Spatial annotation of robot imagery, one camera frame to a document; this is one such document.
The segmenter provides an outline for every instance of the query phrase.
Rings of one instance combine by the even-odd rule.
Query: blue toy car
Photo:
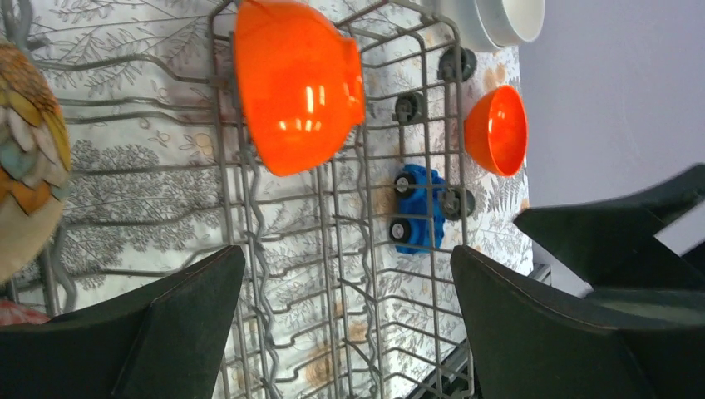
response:
[[[410,185],[435,185],[431,189],[433,204],[428,204],[428,188],[410,187]],[[394,180],[394,191],[399,199],[399,213],[408,215],[433,216],[433,238],[436,248],[440,248],[445,235],[443,231],[446,220],[460,220],[460,192],[456,188],[446,188],[446,181],[438,175],[438,171],[428,170],[423,166],[406,164],[402,172]],[[467,192],[466,214],[471,214],[475,208],[475,198]],[[395,243],[411,244],[427,249],[397,245],[400,254],[423,254],[431,248],[431,222],[428,219],[397,218],[389,226],[389,237]]]

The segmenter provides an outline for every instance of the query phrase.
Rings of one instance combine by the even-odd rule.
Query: white wall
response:
[[[532,205],[624,195],[705,161],[705,1],[547,0],[520,62]],[[701,207],[662,240],[682,252],[703,226]]]

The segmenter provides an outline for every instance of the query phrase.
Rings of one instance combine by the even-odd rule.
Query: orange bowl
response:
[[[514,87],[485,94],[463,125],[465,151],[480,166],[505,177],[521,170],[529,132],[524,102]]]
[[[365,121],[357,43],[312,7],[244,0],[234,59],[252,141],[275,175],[321,165]]]

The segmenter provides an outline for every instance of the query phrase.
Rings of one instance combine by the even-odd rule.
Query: patterned fabric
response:
[[[311,0],[310,4],[331,20],[339,21],[371,2]],[[52,41],[49,48],[37,52],[36,58],[85,64],[134,53],[149,54],[178,76],[206,77],[211,74],[208,65],[202,62],[210,57],[206,40],[208,14],[217,3],[217,0],[35,1],[36,33],[46,34]],[[235,13],[230,6],[215,19],[217,33],[229,34]],[[356,27],[389,34],[396,26],[410,27],[417,22],[417,14],[391,5],[367,15]],[[422,36],[431,46],[442,43],[447,34],[448,31],[433,29]],[[219,42],[214,51],[220,70],[231,68],[229,47]],[[418,42],[403,39],[366,53],[363,61],[383,62],[416,51]],[[428,56],[429,82],[437,82],[441,51]],[[516,48],[478,54],[478,62],[476,74],[462,88],[464,113],[497,85],[519,85]],[[225,124],[221,140],[212,128],[210,111],[189,108],[208,107],[212,89],[193,80],[172,79],[153,63],[129,61],[81,72],[45,70],[59,98],[103,101],[94,106],[76,103],[64,106],[70,124],[73,165],[80,172],[72,181],[67,201],[68,237],[62,261],[78,282],[79,308],[149,283],[161,273],[191,262],[194,254],[202,256],[222,245],[228,223],[222,204],[225,198],[230,198],[228,212],[233,239],[246,242],[249,237],[246,232],[260,227],[264,257],[271,273],[264,286],[260,286],[259,264],[253,264],[248,271],[249,276],[257,272],[257,285],[247,281],[241,291],[240,313],[225,355],[227,392],[237,396],[249,387],[254,390],[253,397],[264,397],[263,390],[257,387],[274,362],[269,356],[260,356],[258,350],[267,345],[268,338],[260,333],[269,327],[279,355],[276,384],[282,397],[334,397],[324,388],[333,379],[334,358],[343,369],[350,360],[354,369],[350,385],[358,395],[368,395],[374,373],[350,345],[331,344],[326,320],[332,314],[338,320],[336,334],[345,334],[347,341],[353,342],[366,357],[372,353],[369,343],[378,341],[378,353],[383,359],[381,372],[391,376],[383,384],[387,397],[406,395],[414,387],[409,379],[422,380],[434,368],[432,363],[442,360],[455,348],[453,343],[462,341],[466,335],[455,289],[449,283],[449,256],[434,254],[431,265],[428,254],[400,255],[387,244],[389,214],[396,211],[393,189],[388,185],[401,169],[399,161],[389,155],[416,154],[419,156],[405,161],[424,165],[425,152],[443,151],[446,133],[442,123],[429,124],[427,148],[422,127],[408,126],[402,146],[399,130],[392,121],[394,100],[372,98],[421,86],[421,65],[418,57],[412,57],[377,70],[366,70],[365,74],[366,91],[371,98],[367,107],[370,126],[367,167],[371,184],[376,187],[371,198],[375,215],[372,239],[376,248],[373,266],[377,273],[377,298],[383,298],[374,309],[380,323],[378,331],[376,323],[369,322],[369,309],[362,295],[351,288],[345,288],[344,301],[340,289],[328,295],[323,278],[326,274],[333,276],[337,288],[338,279],[344,277],[364,289],[362,265],[372,264],[371,259],[363,259],[358,252],[363,240],[359,228],[341,222],[339,230],[335,229],[329,217],[336,211],[357,218],[365,205],[357,194],[360,164],[354,149],[341,152],[335,169],[327,165],[318,173],[277,178],[262,169],[257,199],[264,225],[258,226],[256,220],[248,222],[245,217],[243,179],[248,179],[250,185],[252,171],[237,166],[241,161],[237,151],[239,136],[229,98],[221,98],[224,103],[221,118]],[[134,100],[119,106],[111,102],[122,98]],[[444,112],[442,87],[429,90],[427,100],[431,117]],[[155,117],[156,112],[162,117]],[[108,122],[100,119],[100,116],[124,114],[133,114],[134,118]],[[83,118],[83,122],[79,123],[77,118]],[[451,126],[450,142],[457,145],[457,126]],[[216,165],[221,159],[232,165],[226,175],[229,183],[226,193],[220,187],[223,179]],[[457,182],[460,162],[457,156],[450,160],[446,163],[445,156],[433,155],[431,165],[448,180]],[[470,245],[527,274],[532,269],[531,242],[511,223],[529,203],[525,170],[504,179],[488,174],[469,157],[464,161],[464,183],[477,201],[476,212],[467,224]],[[325,193],[336,190],[337,200],[325,194],[323,206],[319,206],[319,190]],[[326,234],[321,232],[322,217],[331,226],[325,230]],[[446,223],[442,247],[451,249],[460,242],[461,224]],[[324,259],[324,250],[328,254],[340,252],[342,256]],[[139,275],[128,276],[128,273]],[[429,279],[432,274],[435,283]],[[37,281],[37,276],[37,267],[32,265],[18,276],[18,283],[31,284]],[[39,289],[22,295],[24,303],[42,302]],[[261,313],[254,311],[262,309],[263,298],[273,310],[270,324],[263,323]],[[435,314],[434,308],[440,310]],[[341,321],[343,314],[347,331]],[[438,352],[433,337],[436,333],[441,339]],[[249,354],[246,363],[240,361],[243,353]],[[346,377],[341,385],[348,390]],[[225,392],[219,379],[215,397],[225,397]]]
[[[11,301],[0,301],[0,326],[11,326],[13,324],[42,324],[49,321],[49,318],[36,310],[25,308]]]
[[[67,197],[69,170],[57,99],[24,54],[0,42],[0,282],[49,239]]]

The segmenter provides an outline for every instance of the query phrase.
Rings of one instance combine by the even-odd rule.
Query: toy wheel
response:
[[[414,194],[416,189],[409,187],[415,185],[417,178],[411,173],[402,172],[394,179],[394,194],[399,198],[409,198]]]
[[[443,53],[438,64],[438,79],[452,82],[457,78],[455,47],[450,47]],[[472,77],[477,69],[477,57],[467,48],[461,49],[461,79],[466,81]]]
[[[389,225],[389,238],[395,243],[408,243],[412,237],[412,224],[406,219],[394,219]]]
[[[441,196],[439,200],[441,201],[441,212],[443,216],[450,221],[462,219],[462,196],[460,190],[455,188],[448,189],[439,196]],[[470,216],[475,212],[475,196],[469,190],[466,190],[466,207],[466,216]]]
[[[400,124],[414,123],[426,114],[426,99],[419,93],[401,95],[394,103],[392,119]]]

